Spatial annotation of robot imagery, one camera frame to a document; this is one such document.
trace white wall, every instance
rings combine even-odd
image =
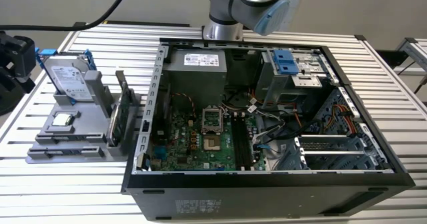
[[[0,0],[0,24],[72,25],[92,22],[115,0]],[[208,21],[208,0],[124,0],[109,20],[185,23]],[[292,32],[363,34],[375,48],[393,49],[404,37],[427,38],[427,0],[300,0]],[[8,32],[56,48],[65,33]],[[407,83],[416,83],[405,77]]]
[[[300,0],[291,32],[361,34],[377,49],[427,38],[427,0]]]
[[[0,0],[0,24],[72,25],[92,22],[115,0]],[[184,23],[208,21],[209,0],[123,0],[109,20]],[[41,48],[60,45],[65,33],[8,32],[26,35]]]

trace slotted aluminum surface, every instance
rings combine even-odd
[[[89,49],[103,73],[103,83],[109,89],[119,91],[115,70],[124,70],[129,86],[145,95],[159,38],[197,39],[200,34],[200,28],[103,24],[91,30],[71,33],[60,49]],[[221,223],[427,223],[425,111],[391,75],[368,44],[352,35],[287,32],[259,36],[247,31],[244,40],[329,47],[392,149],[411,172],[416,187],[351,217],[229,220]],[[0,217],[4,218],[0,222],[144,223],[145,218],[132,197],[119,193],[124,162],[25,163],[26,150],[54,103],[52,93],[53,86],[41,76],[33,92],[25,95],[0,129]]]

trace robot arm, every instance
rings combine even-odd
[[[267,36],[277,29],[288,7],[287,0],[211,0],[203,38],[241,41],[243,25]]]

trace expansion slot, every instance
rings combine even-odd
[[[251,170],[252,155],[247,134],[245,118],[235,116],[231,118],[231,132],[235,155],[235,168],[237,171]]]

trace green circuit board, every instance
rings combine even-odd
[[[188,120],[187,114],[180,112],[172,114],[165,158],[161,161],[152,160],[153,169],[156,171],[236,171],[231,118],[224,116],[223,132],[219,136],[201,134],[201,114],[192,121],[192,126],[189,126]],[[256,132],[253,116],[245,118],[245,125],[249,145],[249,133]],[[216,150],[207,150],[211,147],[205,139],[212,138],[219,139],[219,145]],[[265,170],[263,154],[260,161],[253,164],[253,169]]]

